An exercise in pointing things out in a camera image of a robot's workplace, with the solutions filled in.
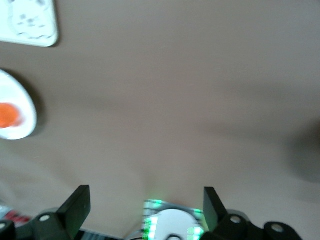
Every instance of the cartoon face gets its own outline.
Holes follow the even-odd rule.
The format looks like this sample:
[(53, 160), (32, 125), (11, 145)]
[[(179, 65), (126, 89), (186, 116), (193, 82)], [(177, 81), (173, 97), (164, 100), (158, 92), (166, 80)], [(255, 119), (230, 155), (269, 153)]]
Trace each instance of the cartoon face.
[(56, 31), (48, 16), (47, 0), (8, 0), (11, 8), (9, 21), (18, 35), (28, 39), (50, 38)]

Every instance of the beige surface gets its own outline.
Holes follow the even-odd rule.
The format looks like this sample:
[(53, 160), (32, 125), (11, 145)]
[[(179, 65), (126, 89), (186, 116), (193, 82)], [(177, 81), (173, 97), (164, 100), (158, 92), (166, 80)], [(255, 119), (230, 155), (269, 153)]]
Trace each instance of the beige surface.
[(319, 238), (320, 1), (57, 1), (56, 47), (0, 43), (31, 137), (0, 140), (0, 199), (36, 215), (90, 184), (85, 227), (124, 237), (143, 201), (213, 186), (262, 227)]

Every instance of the orange object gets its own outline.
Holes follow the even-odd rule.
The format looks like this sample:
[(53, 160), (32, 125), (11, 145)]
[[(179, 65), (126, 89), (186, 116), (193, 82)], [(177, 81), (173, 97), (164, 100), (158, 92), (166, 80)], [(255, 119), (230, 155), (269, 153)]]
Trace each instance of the orange object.
[(10, 103), (0, 103), (0, 128), (5, 129), (19, 124), (19, 110)]

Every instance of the black metal bracket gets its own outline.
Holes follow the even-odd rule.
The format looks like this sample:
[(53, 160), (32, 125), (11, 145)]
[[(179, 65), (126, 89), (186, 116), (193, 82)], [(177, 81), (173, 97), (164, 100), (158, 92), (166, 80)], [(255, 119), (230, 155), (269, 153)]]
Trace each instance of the black metal bracket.
[(56, 212), (45, 212), (15, 228), (0, 221), (0, 240), (73, 240), (91, 210), (90, 188), (79, 186)]
[(200, 240), (302, 240), (281, 222), (267, 222), (261, 229), (237, 214), (228, 214), (213, 187), (204, 188), (203, 213), (209, 232)]

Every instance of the screw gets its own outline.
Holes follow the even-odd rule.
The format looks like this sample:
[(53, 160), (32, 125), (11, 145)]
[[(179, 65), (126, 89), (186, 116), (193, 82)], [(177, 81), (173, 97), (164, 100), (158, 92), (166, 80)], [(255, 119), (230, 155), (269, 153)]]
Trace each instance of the screw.
[(240, 217), (238, 217), (238, 216), (232, 216), (232, 217), (230, 218), (230, 220), (231, 220), (231, 222), (233, 222), (234, 224), (239, 224), (239, 223), (241, 223), (241, 219), (240, 219)]
[(284, 232), (284, 228), (282, 226), (280, 226), (279, 224), (272, 224), (271, 225), (272, 230), (278, 232), (278, 233), (283, 233)]
[(49, 218), (50, 218), (49, 215), (43, 215), (42, 217), (40, 217), (39, 221), (40, 221), (40, 222), (45, 222), (45, 221), (47, 221)]

